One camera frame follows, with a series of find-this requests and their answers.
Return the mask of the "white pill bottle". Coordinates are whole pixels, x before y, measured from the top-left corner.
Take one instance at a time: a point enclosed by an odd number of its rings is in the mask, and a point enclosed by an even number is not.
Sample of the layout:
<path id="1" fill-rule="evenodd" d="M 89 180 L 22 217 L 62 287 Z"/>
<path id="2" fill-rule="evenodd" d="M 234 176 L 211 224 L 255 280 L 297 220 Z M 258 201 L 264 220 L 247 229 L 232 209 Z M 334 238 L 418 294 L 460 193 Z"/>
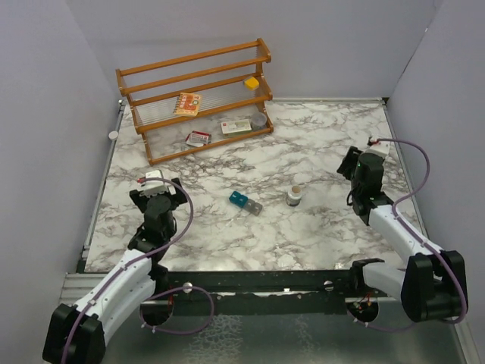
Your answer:
<path id="1" fill-rule="evenodd" d="M 295 207 L 302 200 L 302 188 L 298 185 L 291 186 L 286 193 L 286 204 Z"/>

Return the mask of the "blue and grey pill organizer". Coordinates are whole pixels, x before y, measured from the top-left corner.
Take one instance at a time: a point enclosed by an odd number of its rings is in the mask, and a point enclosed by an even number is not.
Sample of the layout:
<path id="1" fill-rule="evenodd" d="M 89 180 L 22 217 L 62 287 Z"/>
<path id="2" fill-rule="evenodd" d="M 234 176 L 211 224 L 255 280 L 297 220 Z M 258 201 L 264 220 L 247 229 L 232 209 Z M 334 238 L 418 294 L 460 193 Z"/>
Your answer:
<path id="1" fill-rule="evenodd" d="M 230 194 L 229 201 L 254 216 L 259 216 L 262 211 L 262 205 L 260 203 L 237 191 L 233 191 Z"/>

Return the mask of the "white bottle cap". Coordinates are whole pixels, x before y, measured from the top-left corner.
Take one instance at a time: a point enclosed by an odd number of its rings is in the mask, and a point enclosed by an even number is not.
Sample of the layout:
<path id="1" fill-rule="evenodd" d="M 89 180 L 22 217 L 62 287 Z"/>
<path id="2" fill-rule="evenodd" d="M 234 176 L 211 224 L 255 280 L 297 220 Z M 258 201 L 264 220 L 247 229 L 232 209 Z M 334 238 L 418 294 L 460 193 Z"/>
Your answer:
<path id="1" fill-rule="evenodd" d="M 118 138 L 118 132 L 116 130 L 113 130 L 111 131 L 109 134 L 108 134 L 108 138 L 110 140 L 116 140 Z"/>

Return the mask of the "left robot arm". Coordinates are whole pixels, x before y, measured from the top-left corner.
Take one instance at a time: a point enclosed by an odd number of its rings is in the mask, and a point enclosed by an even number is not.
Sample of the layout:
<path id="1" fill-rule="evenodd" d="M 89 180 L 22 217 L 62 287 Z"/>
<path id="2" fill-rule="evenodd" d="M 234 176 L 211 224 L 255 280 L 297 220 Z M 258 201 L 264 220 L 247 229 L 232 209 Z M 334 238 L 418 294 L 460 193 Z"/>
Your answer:
<path id="1" fill-rule="evenodd" d="M 74 304 L 52 313 L 42 358 L 48 363 L 100 363 L 115 331 L 144 299 L 167 292 L 166 268 L 159 266 L 177 233 L 174 210 L 192 201 L 179 179 L 156 173 L 138 180 L 130 198 L 143 214 L 119 263 Z"/>

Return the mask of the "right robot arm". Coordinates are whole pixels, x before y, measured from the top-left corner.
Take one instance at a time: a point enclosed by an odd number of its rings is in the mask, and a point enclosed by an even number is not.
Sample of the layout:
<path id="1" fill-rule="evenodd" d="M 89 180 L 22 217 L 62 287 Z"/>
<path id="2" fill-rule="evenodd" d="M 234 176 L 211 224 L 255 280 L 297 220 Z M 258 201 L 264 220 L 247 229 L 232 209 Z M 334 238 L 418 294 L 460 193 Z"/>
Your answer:
<path id="1" fill-rule="evenodd" d="M 468 312 L 464 258 L 429 241 L 383 191 L 383 163 L 391 142 L 371 140 L 365 151 L 350 147 L 337 172 L 351 184 L 347 205 L 391 245 L 406 267 L 393 268 L 382 259 L 354 261 L 349 290 L 358 297 L 373 289 L 384 292 L 402 304 L 412 322 L 459 323 Z"/>

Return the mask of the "red white medicine box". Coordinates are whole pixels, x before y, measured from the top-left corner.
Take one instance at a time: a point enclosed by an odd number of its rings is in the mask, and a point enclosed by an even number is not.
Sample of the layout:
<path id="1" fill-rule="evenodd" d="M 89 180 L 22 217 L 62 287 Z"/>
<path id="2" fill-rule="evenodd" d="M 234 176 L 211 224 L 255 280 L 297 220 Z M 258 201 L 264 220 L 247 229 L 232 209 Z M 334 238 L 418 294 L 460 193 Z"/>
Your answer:
<path id="1" fill-rule="evenodd" d="M 211 142 L 211 134 L 193 130 L 186 137 L 186 144 L 191 147 L 206 146 Z"/>

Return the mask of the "clear round plastic jar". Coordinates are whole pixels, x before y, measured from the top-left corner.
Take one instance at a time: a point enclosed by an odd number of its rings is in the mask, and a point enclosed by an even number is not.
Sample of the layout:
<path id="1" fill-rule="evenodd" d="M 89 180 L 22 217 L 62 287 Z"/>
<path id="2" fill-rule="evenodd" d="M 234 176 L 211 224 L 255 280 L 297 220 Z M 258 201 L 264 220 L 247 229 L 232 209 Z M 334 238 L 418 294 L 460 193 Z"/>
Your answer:
<path id="1" fill-rule="evenodd" d="M 267 117 L 264 113 L 255 113 L 251 116 L 250 124 L 253 131 L 263 130 L 266 128 Z"/>

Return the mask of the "wooden three-tier shelf rack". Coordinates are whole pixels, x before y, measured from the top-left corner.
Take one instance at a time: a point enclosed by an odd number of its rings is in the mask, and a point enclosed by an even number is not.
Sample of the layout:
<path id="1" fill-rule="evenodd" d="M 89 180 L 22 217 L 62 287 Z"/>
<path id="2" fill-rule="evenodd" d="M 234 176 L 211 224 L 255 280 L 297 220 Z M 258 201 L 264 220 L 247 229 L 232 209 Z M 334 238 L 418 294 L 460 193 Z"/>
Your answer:
<path id="1" fill-rule="evenodd" d="M 117 86 L 150 165 L 274 130 L 262 38 L 118 69 Z"/>

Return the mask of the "orange spiral notebook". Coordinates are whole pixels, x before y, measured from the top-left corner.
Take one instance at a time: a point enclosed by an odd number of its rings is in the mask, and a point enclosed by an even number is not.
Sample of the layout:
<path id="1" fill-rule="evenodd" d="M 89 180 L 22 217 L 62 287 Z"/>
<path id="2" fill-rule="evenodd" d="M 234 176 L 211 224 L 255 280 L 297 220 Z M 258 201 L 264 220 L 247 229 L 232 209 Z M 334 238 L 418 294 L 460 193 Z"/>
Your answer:
<path id="1" fill-rule="evenodd" d="M 195 93 L 181 93 L 177 97 L 174 114 L 195 117 L 199 113 L 202 96 Z"/>

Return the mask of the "green white medicine box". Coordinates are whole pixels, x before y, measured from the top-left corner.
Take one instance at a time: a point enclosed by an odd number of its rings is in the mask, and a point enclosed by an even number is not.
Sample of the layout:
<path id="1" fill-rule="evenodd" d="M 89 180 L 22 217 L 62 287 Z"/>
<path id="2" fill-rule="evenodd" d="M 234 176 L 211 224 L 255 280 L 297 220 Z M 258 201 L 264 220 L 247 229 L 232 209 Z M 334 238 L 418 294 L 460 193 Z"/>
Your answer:
<path id="1" fill-rule="evenodd" d="M 221 132 L 224 137 L 235 137 L 252 132 L 252 126 L 248 119 L 221 122 Z"/>

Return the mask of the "yellow lidded small jar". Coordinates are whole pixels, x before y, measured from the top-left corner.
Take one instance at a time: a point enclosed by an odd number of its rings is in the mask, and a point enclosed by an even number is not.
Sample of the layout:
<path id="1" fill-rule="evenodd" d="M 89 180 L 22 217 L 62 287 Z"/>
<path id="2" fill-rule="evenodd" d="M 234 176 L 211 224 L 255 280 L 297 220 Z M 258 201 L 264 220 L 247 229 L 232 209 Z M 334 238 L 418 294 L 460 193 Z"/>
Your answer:
<path id="1" fill-rule="evenodd" d="M 260 87 L 260 83 L 256 77 L 248 77 L 244 79 L 243 85 L 245 86 L 245 88 L 251 91 L 254 91 Z"/>

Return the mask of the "aluminium frame rail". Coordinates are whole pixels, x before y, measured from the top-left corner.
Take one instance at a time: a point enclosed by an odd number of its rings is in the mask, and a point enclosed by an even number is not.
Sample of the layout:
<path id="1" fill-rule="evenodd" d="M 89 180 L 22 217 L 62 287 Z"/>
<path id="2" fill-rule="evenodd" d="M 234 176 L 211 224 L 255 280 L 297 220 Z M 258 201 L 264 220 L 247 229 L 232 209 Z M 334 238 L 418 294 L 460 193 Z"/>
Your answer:
<path id="1" fill-rule="evenodd" d="M 59 303 L 67 305 L 75 303 L 90 292 L 105 276 L 106 274 L 98 273 L 67 274 L 61 288 Z"/>

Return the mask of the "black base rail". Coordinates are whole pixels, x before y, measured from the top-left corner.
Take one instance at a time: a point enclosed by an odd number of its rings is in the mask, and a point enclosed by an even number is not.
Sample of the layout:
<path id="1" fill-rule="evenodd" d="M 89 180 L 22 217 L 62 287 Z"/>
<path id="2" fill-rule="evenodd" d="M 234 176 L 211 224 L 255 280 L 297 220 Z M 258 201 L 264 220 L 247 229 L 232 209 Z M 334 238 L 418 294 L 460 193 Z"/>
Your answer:
<path id="1" fill-rule="evenodd" d="M 310 271 L 172 271 L 158 280 L 158 292 L 189 286 L 149 299 L 141 310 L 149 315 L 203 316 L 211 294 L 216 315 L 345 315 L 346 304 L 385 297 L 379 290 L 357 290 L 349 270 Z"/>

